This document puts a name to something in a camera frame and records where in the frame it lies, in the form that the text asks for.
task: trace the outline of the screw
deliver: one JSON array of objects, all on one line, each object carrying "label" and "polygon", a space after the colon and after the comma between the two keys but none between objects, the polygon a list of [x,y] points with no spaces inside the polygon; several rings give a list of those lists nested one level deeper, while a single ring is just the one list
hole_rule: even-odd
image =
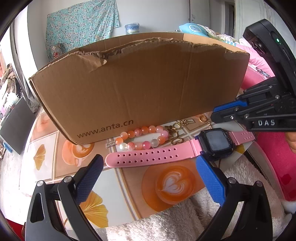
[{"label": "screw", "polygon": [[37,187],[41,187],[43,185],[43,181],[38,181],[37,182]]},{"label": "screw", "polygon": [[66,176],[66,177],[64,178],[64,182],[66,182],[66,183],[71,182],[71,180],[72,180],[72,177],[71,177],[71,176]]},{"label": "screw", "polygon": [[235,184],[236,183],[236,179],[234,177],[230,177],[228,178],[228,181],[231,183],[231,184]]},{"label": "screw", "polygon": [[261,181],[257,181],[257,182],[256,182],[256,185],[257,185],[258,187],[262,187],[262,186],[263,186],[263,183],[262,183]]}]

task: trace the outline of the human hand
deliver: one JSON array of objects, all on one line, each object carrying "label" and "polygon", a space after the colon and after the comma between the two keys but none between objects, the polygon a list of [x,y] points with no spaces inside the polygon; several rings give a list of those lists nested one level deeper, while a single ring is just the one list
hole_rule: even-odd
[{"label": "human hand", "polygon": [[296,132],[285,132],[285,135],[291,151],[296,154]]}]

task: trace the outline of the brown cardboard box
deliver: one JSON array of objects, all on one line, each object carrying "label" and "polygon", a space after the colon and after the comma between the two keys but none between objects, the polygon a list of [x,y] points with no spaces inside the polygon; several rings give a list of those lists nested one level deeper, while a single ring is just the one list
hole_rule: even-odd
[{"label": "brown cardboard box", "polygon": [[133,34],[72,50],[30,83],[64,136],[87,144],[233,101],[248,61],[248,53],[211,38]]}]

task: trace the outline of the smartwatch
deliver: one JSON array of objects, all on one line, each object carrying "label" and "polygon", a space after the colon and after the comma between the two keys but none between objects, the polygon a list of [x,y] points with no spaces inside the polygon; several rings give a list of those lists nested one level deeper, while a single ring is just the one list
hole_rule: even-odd
[{"label": "smartwatch", "polygon": [[184,143],[154,148],[109,153],[105,159],[108,167],[140,167],[180,161],[203,155],[206,160],[216,161],[232,154],[235,146],[255,140],[248,131],[226,131],[213,128],[201,131],[193,140]]}]

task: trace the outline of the window curtain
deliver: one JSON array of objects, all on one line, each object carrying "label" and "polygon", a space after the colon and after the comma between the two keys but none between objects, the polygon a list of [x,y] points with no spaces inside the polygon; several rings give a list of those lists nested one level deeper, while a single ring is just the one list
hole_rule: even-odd
[{"label": "window curtain", "polygon": [[51,48],[60,43],[63,53],[74,48],[110,38],[119,27],[115,0],[92,0],[48,14],[46,49],[53,60]]}]

